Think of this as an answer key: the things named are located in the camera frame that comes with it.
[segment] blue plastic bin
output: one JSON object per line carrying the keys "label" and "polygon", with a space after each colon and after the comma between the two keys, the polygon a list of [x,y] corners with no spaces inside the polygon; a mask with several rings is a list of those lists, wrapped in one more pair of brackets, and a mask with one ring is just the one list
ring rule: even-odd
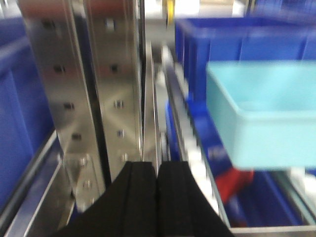
{"label": "blue plastic bin", "polygon": [[0,210],[52,128],[23,21],[0,20]]}
{"label": "blue plastic bin", "polygon": [[206,104],[233,165],[316,167],[316,61],[212,62]]}
{"label": "blue plastic bin", "polygon": [[316,0],[257,0],[256,9],[282,10],[316,15]]}
{"label": "blue plastic bin", "polygon": [[206,100],[208,61],[316,59],[316,28],[264,17],[176,21],[176,55],[195,101]]}

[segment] blue crate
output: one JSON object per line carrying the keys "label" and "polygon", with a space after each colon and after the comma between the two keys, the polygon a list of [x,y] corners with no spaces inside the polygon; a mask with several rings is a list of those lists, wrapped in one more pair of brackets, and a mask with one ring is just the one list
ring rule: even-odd
{"label": "blue crate", "polygon": [[52,128],[23,21],[0,20],[0,210]]}
{"label": "blue crate", "polygon": [[257,0],[256,9],[293,11],[316,15],[316,0]]}
{"label": "blue crate", "polygon": [[264,17],[180,19],[176,55],[195,101],[206,100],[206,63],[316,59],[316,28]]}
{"label": "blue crate", "polygon": [[[202,147],[208,158],[214,177],[232,166],[228,157],[214,159],[213,148],[223,147],[214,122],[204,102],[187,100]],[[179,160],[178,145],[171,108],[166,107],[167,136],[172,160]],[[256,171],[251,185],[233,197],[226,205],[228,219],[234,223],[245,222],[248,227],[297,226],[302,225],[299,214],[292,208],[270,174]]]}

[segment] metal frame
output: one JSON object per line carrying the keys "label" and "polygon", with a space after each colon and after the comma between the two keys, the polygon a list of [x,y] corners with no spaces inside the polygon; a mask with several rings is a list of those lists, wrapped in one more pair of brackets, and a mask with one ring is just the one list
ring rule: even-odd
{"label": "metal frame", "polygon": [[[183,161],[188,161],[192,171],[194,162],[190,163],[190,161],[198,157],[200,158],[201,161],[198,164],[204,166],[205,171],[201,169],[197,173],[198,175],[201,175],[203,172],[205,172],[206,180],[208,180],[210,183],[209,187],[207,187],[207,192],[203,194],[209,201],[214,211],[218,213],[224,223],[229,227],[230,224],[226,216],[222,200],[218,193],[215,180],[208,166],[205,154],[201,151],[201,146],[198,144],[198,138],[195,136],[195,130],[193,128],[194,126],[192,125],[193,122],[188,115],[183,90],[179,84],[171,52],[167,46],[163,46],[162,48],[162,68],[165,75],[169,104],[171,106],[174,127],[176,130],[180,159]],[[193,171],[192,174],[197,182],[197,185],[199,186],[199,183],[203,180],[203,178],[201,178],[201,176],[196,177]]]}
{"label": "metal frame", "polygon": [[152,46],[146,44],[146,79],[145,79],[145,106],[144,106],[144,141],[143,161],[152,162],[156,175],[161,165],[161,143],[158,127],[158,112],[156,102],[156,88],[154,82],[154,63]]}
{"label": "metal frame", "polygon": [[54,131],[35,157],[35,160],[42,160],[42,165],[38,166],[39,162],[32,165],[36,176],[5,237],[48,236],[68,223],[75,199],[61,153]]}
{"label": "metal frame", "polygon": [[126,161],[140,161],[142,149],[139,25],[136,0],[83,2],[114,180]]}
{"label": "metal frame", "polygon": [[40,71],[64,154],[89,154],[97,199],[105,190],[93,108],[70,0],[20,0],[26,30]]}

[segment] light blue plastic tray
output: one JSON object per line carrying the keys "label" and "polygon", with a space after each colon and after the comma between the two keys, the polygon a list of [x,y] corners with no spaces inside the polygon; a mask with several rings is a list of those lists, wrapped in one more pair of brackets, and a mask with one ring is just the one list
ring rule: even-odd
{"label": "light blue plastic tray", "polygon": [[234,166],[316,167],[316,61],[211,62],[207,107]]}

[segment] stainless steel upright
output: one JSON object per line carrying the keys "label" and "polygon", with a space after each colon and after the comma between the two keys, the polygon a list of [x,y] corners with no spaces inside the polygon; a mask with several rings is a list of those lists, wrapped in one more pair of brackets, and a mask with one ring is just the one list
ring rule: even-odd
{"label": "stainless steel upright", "polygon": [[89,156],[97,192],[105,190],[91,101],[70,0],[20,0],[64,158]]}
{"label": "stainless steel upright", "polygon": [[136,0],[85,0],[97,92],[114,180],[141,160],[141,92]]}

